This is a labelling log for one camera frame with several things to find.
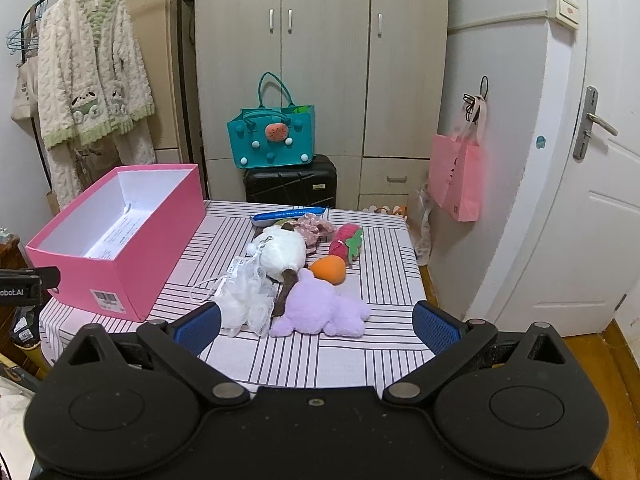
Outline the white mesh bath pouf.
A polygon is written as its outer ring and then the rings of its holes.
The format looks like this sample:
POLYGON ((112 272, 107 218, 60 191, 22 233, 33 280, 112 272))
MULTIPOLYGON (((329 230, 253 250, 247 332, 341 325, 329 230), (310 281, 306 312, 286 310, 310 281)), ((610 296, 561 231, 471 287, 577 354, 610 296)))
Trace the white mesh bath pouf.
POLYGON ((194 304, 213 301, 218 306, 225 335, 234 337, 241 330, 248 330, 265 337, 276 290, 260 266, 258 255, 254 255, 235 257, 224 274, 194 284, 189 297, 194 304))

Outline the purple plush toy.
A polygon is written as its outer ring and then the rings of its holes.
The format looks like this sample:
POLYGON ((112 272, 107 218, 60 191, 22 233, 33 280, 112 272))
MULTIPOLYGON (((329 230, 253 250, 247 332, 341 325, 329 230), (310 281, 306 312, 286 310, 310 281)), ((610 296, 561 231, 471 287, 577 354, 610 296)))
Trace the purple plush toy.
POLYGON ((360 299, 340 295, 336 287, 318 280, 311 270, 300 269, 288 294, 285 311, 272 321, 269 336, 303 335, 359 338, 366 331, 371 308, 360 299))

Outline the white round plush keychain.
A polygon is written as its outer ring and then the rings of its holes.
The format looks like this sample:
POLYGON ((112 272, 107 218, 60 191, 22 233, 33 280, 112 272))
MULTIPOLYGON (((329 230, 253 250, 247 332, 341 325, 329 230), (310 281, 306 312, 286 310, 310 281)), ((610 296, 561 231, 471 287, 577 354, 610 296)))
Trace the white round plush keychain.
POLYGON ((305 239, 294 229, 267 226, 247 245, 248 256, 258 256, 260 266, 268 278, 281 284, 272 316, 278 318, 285 311, 288 294, 298 281, 298 271, 306 263, 305 239))

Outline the orange soft sponge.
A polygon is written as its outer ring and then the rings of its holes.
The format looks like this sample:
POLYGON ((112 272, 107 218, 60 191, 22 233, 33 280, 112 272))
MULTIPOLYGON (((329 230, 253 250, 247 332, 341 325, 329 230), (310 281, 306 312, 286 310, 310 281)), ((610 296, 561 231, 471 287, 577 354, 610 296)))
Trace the orange soft sponge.
POLYGON ((309 270, 318 280, 327 281, 332 285, 342 284, 346 280, 346 263, 336 255, 328 255, 311 263, 309 270))

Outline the red knitted strawberry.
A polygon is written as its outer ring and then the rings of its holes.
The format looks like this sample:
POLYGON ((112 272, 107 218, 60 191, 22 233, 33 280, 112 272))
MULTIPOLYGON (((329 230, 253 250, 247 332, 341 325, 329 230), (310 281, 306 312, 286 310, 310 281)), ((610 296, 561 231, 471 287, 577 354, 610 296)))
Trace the red knitted strawberry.
POLYGON ((363 229, 353 223, 346 223, 334 233, 329 247, 329 255, 340 257, 351 266, 358 258, 363 243, 363 229))

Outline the blue wet wipes pack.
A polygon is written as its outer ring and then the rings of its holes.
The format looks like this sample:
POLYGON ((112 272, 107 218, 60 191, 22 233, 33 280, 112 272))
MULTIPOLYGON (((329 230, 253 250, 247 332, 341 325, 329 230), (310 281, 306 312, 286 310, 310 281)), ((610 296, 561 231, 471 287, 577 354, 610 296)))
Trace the blue wet wipes pack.
POLYGON ((324 207, 302 207, 288 210, 262 212, 261 214, 255 214, 252 217, 252 225, 256 228, 264 228, 265 226, 272 226, 278 221, 288 221, 291 219, 297 219, 303 217, 305 214, 315 214, 316 216, 322 216, 326 212, 324 207))

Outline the pink floral scrunchie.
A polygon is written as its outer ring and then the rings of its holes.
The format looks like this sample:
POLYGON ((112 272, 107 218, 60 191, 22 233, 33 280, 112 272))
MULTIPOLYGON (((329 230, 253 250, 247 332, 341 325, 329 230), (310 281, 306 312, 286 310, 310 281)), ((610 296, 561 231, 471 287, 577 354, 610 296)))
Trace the pink floral scrunchie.
POLYGON ((331 238, 335 233, 335 226, 318 214, 307 212, 293 221, 294 231, 305 240, 306 253, 312 255, 317 251, 319 243, 325 238, 331 238))

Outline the pink cardboard box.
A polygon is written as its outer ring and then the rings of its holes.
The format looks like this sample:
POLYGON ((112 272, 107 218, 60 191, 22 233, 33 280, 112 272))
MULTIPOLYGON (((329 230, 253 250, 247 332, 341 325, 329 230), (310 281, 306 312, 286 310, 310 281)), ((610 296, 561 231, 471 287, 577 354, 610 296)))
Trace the pink cardboard box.
POLYGON ((205 217, 198 167, 120 166, 59 212, 26 246, 55 266, 53 297, 76 309, 142 322, 205 217))

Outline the striped white tablecloth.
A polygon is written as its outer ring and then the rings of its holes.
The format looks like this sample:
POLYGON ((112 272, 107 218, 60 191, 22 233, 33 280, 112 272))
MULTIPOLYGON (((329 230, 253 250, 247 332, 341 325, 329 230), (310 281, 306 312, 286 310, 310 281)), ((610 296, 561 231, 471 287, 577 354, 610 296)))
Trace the striped white tablecloth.
MULTIPOLYGON (((206 288, 218 272, 232 268, 241 245, 250 237, 250 208, 240 203, 222 210, 219 202, 207 207, 203 223, 151 311, 152 318, 172 322, 195 309, 192 286, 206 288)), ((328 213, 344 224, 363 229, 363 250, 341 284, 332 285, 310 271, 298 274, 288 298, 292 320, 284 336, 258 336, 242 328, 235 336, 206 338, 198 355, 212 367, 250 389, 279 387, 386 386, 432 358, 432 352, 412 328, 412 310, 424 289, 416 258, 404 225, 375 214, 328 213), (359 336, 346 335, 330 324, 316 332, 306 329, 302 317, 330 299, 359 299, 369 309, 359 336)))

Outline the white door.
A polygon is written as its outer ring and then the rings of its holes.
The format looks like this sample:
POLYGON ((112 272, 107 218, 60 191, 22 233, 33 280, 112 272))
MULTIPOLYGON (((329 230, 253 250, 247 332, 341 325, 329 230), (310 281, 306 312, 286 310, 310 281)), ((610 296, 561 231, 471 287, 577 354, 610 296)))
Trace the white door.
POLYGON ((600 333, 639 281, 639 0, 587 0, 585 90, 548 219, 496 323, 600 333))

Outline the pink paper bag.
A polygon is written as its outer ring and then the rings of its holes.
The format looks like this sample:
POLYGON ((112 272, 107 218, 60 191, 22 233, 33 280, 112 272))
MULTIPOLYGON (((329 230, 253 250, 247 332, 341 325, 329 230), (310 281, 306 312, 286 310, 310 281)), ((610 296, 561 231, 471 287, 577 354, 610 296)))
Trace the pink paper bag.
POLYGON ((469 113, 462 107, 448 134, 435 134, 427 188, 440 209, 457 222, 480 218, 483 201, 484 151, 487 103, 476 94, 469 113))

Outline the black suitcase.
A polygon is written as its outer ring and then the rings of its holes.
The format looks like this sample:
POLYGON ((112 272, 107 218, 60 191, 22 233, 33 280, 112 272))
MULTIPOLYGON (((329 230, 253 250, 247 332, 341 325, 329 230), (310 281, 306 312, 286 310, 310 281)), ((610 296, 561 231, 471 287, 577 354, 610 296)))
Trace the black suitcase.
POLYGON ((337 170, 324 155, 306 165, 246 170, 243 182, 250 203, 336 206, 337 170))

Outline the cream fluffy cardigan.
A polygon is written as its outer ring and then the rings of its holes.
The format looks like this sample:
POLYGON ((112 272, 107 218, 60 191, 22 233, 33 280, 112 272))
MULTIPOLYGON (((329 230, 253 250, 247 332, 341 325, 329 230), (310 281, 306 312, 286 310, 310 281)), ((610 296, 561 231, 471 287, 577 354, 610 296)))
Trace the cream fluffy cardigan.
POLYGON ((63 6, 60 63, 75 135, 51 148, 52 193, 65 208, 85 189, 82 155, 115 151, 124 165, 153 165, 152 89, 125 0, 70 0, 63 6))

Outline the teal felt handbag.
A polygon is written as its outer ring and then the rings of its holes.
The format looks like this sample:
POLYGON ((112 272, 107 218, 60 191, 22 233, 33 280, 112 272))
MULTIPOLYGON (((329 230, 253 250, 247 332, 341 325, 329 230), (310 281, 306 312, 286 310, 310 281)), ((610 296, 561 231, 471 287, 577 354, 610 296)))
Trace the teal felt handbag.
POLYGON ((227 124, 235 166, 249 170, 310 164, 314 159, 314 106, 297 105, 286 84, 273 72, 262 74, 257 96, 258 107, 242 108, 227 124), (277 81, 287 106, 265 106, 262 84, 267 77, 277 81))

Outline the black clothes rack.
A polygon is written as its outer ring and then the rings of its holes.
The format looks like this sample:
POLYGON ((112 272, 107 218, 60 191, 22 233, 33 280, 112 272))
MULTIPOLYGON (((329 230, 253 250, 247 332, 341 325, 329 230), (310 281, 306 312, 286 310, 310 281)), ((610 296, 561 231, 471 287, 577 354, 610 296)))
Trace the black clothes rack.
POLYGON ((70 100, 64 94, 60 63, 70 56, 63 46, 63 6, 70 0, 38 0, 26 12, 16 32, 22 62, 18 66, 18 91, 27 100, 26 122, 32 126, 44 176, 54 187, 50 149, 72 140, 75 127, 70 100))

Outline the beige wardrobe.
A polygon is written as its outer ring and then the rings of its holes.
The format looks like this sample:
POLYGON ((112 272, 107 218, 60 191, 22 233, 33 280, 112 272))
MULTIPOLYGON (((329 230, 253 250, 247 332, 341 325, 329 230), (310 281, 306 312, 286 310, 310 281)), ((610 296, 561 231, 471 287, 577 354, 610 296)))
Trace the beige wardrobe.
POLYGON ((242 200, 227 125, 258 103, 311 104, 342 209, 405 206, 425 181, 448 0, 195 0, 208 192, 242 200))

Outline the white wall switch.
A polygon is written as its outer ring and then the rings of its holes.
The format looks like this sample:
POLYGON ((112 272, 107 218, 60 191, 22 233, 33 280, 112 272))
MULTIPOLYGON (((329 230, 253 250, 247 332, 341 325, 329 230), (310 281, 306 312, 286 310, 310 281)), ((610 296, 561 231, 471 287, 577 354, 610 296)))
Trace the white wall switch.
POLYGON ((580 10, 574 0, 547 0, 547 18, 569 30, 578 30, 580 10))

